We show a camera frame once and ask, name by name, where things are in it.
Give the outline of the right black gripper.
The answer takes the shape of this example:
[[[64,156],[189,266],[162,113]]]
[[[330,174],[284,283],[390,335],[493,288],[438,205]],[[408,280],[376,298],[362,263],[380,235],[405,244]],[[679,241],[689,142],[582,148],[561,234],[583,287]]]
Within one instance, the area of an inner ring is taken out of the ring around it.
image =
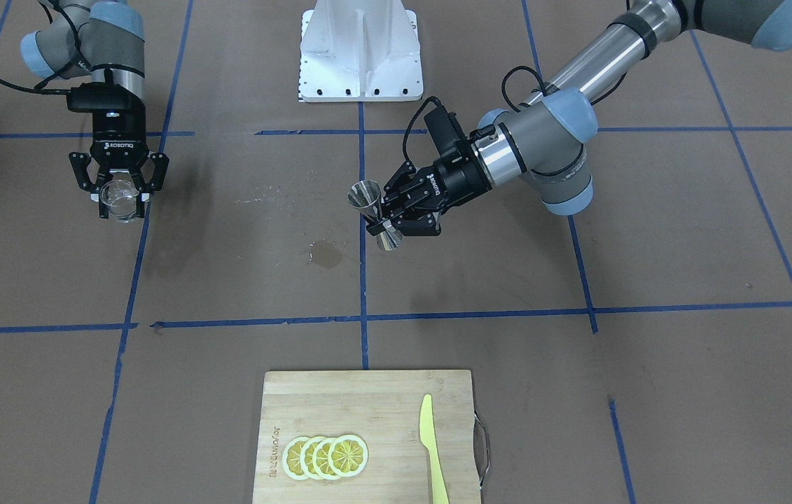
[[[97,163],[96,179],[88,172],[92,160]],[[152,194],[162,190],[167,175],[169,157],[165,153],[152,153],[147,143],[146,130],[95,129],[92,131],[90,155],[69,153],[79,188],[88,192],[92,201],[100,202],[106,176],[127,174],[135,176],[137,200],[146,203]]]

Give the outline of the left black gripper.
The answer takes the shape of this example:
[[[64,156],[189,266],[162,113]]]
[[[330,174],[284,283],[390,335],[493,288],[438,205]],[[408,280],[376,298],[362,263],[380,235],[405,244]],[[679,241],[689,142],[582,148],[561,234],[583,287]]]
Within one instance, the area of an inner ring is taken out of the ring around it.
[[[435,237],[441,233],[437,213],[490,190],[480,163],[469,157],[454,162],[441,157],[424,168],[403,162],[384,186],[382,214],[365,213],[366,229],[372,236],[399,232],[405,237]]]

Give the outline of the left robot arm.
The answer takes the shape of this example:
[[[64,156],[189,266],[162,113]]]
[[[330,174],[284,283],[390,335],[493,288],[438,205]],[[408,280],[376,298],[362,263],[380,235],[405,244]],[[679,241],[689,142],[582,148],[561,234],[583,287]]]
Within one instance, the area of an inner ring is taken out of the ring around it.
[[[386,184],[359,181],[347,201],[386,250],[402,238],[437,236],[451,208],[524,179],[557,215],[577,214],[594,194],[585,145],[598,131],[594,106],[660,44],[704,31],[752,48],[792,48],[792,1],[633,1],[555,76],[525,100],[483,117],[465,134],[436,97],[426,128],[430,166],[405,159]]]

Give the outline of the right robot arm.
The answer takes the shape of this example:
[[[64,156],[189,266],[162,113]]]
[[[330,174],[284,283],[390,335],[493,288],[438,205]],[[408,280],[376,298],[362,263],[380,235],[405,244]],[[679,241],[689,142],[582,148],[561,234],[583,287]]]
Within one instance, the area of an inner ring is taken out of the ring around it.
[[[162,188],[169,164],[147,146],[145,29],[126,1],[54,1],[57,19],[21,39],[20,54],[43,80],[90,77],[68,89],[68,109],[92,117],[88,153],[69,154],[79,188],[98,197],[117,173],[130,176],[137,213]]]

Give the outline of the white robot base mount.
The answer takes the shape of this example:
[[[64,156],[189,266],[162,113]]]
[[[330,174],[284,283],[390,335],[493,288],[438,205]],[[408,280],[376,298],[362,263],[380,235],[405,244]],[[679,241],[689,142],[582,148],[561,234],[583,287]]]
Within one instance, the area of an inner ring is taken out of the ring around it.
[[[417,16],[401,1],[319,1],[302,15],[298,99],[409,102],[424,95]]]

